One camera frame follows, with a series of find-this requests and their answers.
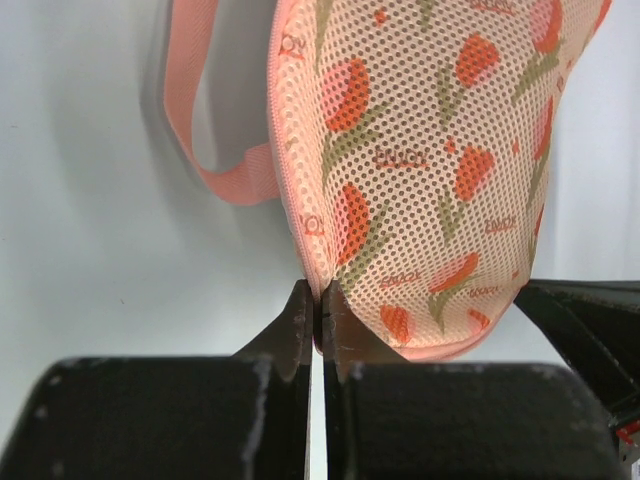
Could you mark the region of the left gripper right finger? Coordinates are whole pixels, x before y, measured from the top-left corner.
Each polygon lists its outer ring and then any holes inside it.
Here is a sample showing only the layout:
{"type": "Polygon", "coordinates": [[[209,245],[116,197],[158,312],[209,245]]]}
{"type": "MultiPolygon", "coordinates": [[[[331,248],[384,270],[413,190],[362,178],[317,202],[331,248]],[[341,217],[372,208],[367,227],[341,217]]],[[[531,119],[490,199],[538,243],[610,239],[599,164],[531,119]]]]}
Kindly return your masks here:
{"type": "Polygon", "coordinates": [[[605,413],[545,363],[412,363],[321,298],[331,479],[621,479],[605,413]]]}

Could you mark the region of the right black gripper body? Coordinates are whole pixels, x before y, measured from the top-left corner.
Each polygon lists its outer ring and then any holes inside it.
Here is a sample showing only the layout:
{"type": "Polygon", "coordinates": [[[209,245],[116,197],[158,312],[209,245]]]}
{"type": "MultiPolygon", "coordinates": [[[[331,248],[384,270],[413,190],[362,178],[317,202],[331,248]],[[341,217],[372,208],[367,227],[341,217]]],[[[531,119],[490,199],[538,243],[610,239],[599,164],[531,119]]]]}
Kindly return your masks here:
{"type": "Polygon", "coordinates": [[[531,280],[515,305],[607,412],[629,479],[639,477],[639,282],[531,280]]]}

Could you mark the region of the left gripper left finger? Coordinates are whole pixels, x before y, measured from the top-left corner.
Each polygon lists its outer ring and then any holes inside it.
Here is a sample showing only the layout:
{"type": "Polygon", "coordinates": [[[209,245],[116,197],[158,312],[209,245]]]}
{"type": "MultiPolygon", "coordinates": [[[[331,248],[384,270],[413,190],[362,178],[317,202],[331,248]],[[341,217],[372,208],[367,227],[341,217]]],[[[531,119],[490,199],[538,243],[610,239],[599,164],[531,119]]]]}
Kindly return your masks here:
{"type": "Polygon", "coordinates": [[[76,357],[38,379],[5,479],[305,479],[314,301],[230,356],[76,357]]]}

